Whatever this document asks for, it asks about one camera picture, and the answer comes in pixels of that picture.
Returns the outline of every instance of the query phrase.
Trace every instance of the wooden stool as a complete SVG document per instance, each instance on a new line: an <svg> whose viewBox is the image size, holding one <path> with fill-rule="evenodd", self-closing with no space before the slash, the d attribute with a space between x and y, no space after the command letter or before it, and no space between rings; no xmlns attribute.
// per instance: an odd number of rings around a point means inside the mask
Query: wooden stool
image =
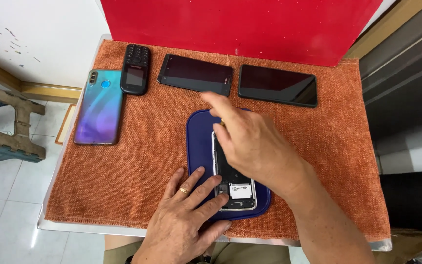
<svg viewBox="0 0 422 264"><path fill-rule="evenodd" d="M0 161L21 159L39 162L45 159L45 148L33 144L29 137L30 113L45 114L45 106L0 90L0 102L15 108L14 135L0 132Z"/></svg>

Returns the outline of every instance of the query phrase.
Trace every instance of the blue silicone pad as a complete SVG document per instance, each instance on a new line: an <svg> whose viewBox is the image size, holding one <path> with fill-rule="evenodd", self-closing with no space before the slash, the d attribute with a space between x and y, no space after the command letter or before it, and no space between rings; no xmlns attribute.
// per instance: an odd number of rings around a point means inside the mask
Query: blue silicone pad
<svg viewBox="0 0 422 264"><path fill-rule="evenodd" d="M212 125L219 123L219 117L213 117L209 110L199 110L193 113L187 121L186 136L187 136L187 160L189 175L198 167L203 166L205 173L195 187L200 186L204 181L213 175L213 161L212 161L212 144L211 134L213 132ZM256 191L256 208L245 211L218 211L212 216L209 221L218 220L237 220L251 217L257 217L265 213L270 206L271 194L270 189L261 183L255 182ZM214 191L202 202L202 204L214 198Z"/></svg>

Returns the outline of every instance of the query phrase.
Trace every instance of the gold ring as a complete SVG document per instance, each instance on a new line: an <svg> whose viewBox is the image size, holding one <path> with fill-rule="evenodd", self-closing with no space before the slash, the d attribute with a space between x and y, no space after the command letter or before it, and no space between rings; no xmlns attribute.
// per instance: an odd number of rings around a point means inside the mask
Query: gold ring
<svg viewBox="0 0 422 264"><path fill-rule="evenodd" d="M182 191L182 192L184 192L186 195L189 195L190 194L190 192L189 191L187 191L186 189L184 189L184 188L180 188L179 189L180 191Z"/></svg>

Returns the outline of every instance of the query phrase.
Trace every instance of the left hand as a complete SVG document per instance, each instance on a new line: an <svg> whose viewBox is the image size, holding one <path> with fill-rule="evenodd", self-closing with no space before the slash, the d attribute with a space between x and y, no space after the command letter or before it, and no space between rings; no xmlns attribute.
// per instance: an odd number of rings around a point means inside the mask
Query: left hand
<svg viewBox="0 0 422 264"><path fill-rule="evenodd" d="M197 208L222 178L214 175L190 193L203 176L204 168L200 167L180 186L188 191L188 195L177 191L183 173L184 169L179 168L167 183L162 201L149 222L146 237L132 264L184 264L203 254L231 226L230 221L221 220L199 231L203 223L227 203L229 196L220 194Z"/></svg>

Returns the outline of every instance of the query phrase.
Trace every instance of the hand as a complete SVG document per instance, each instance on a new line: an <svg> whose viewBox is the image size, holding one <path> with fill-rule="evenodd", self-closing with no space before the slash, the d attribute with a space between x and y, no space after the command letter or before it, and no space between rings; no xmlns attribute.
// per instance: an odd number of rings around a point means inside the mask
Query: hand
<svg viewBox="0 0 422 264"><path fill-rule="evenodd" d="M212 105L211 115L224 120L226 127L215 123L213 129L227 162L239 172L285 199L300 184L318 181L312 166L294 151L270 117L236 108L216 93L202 93L202 98Z"/></svg>
<svg viewBox="0 0 422 264"><path fill-rule="evenodd" d="M219 175L208 178L188 196L181 190L177 191L183 172L184 169L179 168L167 183L162 201L149 222L146 237L132 263L189 262L202 255L231 226L230 221L221 220L204 231L200 230L203 223L227 203L229 196L220 194L197 208L222 178ZM180 187L190 193L203 173L203 167L196 169Z"/></svg>

